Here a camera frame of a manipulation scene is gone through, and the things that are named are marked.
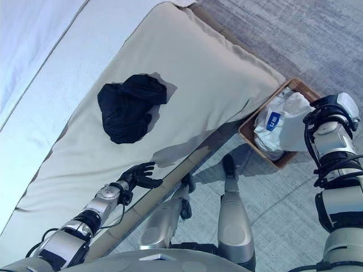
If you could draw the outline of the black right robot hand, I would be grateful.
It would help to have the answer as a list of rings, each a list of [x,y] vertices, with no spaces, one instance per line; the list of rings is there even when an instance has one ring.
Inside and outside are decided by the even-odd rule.
[[[337,113],[329,113],[328,116],[342,115],[348,121],[348,127],[356,131],[360,122],[359,109],[352,97],[342,92],[338,95],[328,95],[310,103],[315,109],[332,109]]]

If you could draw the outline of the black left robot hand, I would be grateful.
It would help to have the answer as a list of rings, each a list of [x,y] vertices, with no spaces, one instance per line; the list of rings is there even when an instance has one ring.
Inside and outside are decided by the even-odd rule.
[[[118,181],[126,182],[128,190],[132,191],[135,187],[139,186],[146,189],[154,189],[162,185],[162,179],[151,178],[154,170],[155,162],[147,162],[135,165],[125,171]]]

